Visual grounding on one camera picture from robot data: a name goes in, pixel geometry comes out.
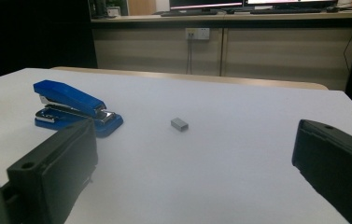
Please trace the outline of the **grey staple block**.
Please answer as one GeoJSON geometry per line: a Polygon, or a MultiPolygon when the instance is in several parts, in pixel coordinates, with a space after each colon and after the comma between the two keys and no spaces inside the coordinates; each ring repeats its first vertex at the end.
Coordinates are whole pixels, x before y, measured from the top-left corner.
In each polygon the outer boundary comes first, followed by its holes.
{"type": "Polygon", "coordinates": [[[189,128],[189,124],[180,118],[172,119],[171,126],[180,132],[184,132],[189,128]]]}

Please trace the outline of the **long beige counter desk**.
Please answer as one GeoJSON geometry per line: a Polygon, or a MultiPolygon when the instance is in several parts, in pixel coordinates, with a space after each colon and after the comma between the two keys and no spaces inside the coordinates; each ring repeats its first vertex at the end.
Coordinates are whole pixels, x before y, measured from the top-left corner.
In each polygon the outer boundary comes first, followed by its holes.
{"type": "Polygon", "coordinates": [[[92,21],[103,69],[306,81],[343,90],[352,68],[352,10],[337,13],[92,21]],[[209,28],[208,40],[186,28],[209,28]]]}

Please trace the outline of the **white table sheet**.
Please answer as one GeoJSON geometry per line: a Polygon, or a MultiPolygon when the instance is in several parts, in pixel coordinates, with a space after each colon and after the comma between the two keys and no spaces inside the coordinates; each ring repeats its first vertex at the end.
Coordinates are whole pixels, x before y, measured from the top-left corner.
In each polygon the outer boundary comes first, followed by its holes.
{"type": "Polygon", "coordinates": [[[346,224],[292,165],[302,119],[352,135],[340,91],[23,69],[0,77],[0,183],[50,136],[33,85],[56,80],[119,113],[66,224],[346,224]],[[189,128],[180,132],[171,120],[189,128]]]}

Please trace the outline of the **black computer monitor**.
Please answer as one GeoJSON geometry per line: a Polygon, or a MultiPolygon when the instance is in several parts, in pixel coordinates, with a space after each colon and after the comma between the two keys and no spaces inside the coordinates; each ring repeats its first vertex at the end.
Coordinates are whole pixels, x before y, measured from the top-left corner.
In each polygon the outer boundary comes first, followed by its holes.
{"type": "Polygon", "coordinates": [[[244,0],[169,0],[171,10],[241,7],[244,0]]]}
{"type": "Polygon", "coordinates": [[[339,0],[244,0],[245,7],[330,7],[339,0]]]}

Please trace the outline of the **white wall socket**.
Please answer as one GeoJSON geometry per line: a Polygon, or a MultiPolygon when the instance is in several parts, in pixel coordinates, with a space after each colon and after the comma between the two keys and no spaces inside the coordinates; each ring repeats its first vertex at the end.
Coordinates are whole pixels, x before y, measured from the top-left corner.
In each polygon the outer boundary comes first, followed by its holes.
{"type": "Polygon", "coordinates": [[[186,38],[192,40],[208,40],[210,38],[209,28],[186,28],[186,38]]]}

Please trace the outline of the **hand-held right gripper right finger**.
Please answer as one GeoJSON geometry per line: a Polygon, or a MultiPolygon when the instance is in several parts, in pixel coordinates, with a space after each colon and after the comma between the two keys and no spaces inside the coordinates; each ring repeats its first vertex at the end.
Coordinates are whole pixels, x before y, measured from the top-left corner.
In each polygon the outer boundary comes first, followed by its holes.
{"type": "Polygon", "coordinates": [[[291,163],[352,224],[352,135],[328,124],[302,119],[291,163]]]}

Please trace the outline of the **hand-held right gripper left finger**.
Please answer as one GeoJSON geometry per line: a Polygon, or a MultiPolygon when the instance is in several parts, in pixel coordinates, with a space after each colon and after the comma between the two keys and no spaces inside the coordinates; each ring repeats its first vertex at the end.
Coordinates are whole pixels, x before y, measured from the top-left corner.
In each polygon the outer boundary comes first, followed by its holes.
{"type": "Polygon", "coordinates": [[[98,163],[93,121],[71,124],[7,168],[22,224],[64,224],[98,163]]]}

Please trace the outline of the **blue stapler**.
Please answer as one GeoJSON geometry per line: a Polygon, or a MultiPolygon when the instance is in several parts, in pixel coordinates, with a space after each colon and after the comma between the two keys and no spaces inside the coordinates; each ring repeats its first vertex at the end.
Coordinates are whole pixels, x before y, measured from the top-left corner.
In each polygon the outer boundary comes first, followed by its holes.
{"type": "Polygon", "coordinates": [[[123,123],[120,114],[108,111],[106,104],[65,83],[42,80],[33,85],[45,106],[35,113],[35,125],[61,130],[75,122],[91,119],[97,137],[107,137],[123,123]]]}

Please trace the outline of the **black keyboard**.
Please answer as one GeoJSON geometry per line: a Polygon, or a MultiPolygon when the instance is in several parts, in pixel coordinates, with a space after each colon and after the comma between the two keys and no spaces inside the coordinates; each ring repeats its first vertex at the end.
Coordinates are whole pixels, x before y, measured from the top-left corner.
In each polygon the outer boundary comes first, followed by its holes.
{"type": "Polygon", "coordinates": [[[250,11],[253,15],[266,14],[300,14],[300,13],[320,13],[320,8],[269,8],[269,9],[255,9],[250,11]]]}
{"type": "Polygon", "coordinates": [[[216,11],[212,10],[207,10],[207,11],[202,11],[202,10],[184,10],[184,11],[179,11],[179,10],[174,10],[174,11],[166,11],[163,12],[161,17],[182,17],[182,16],[203,16],[203,15],[217,15],[218,13],[216,11]]]}

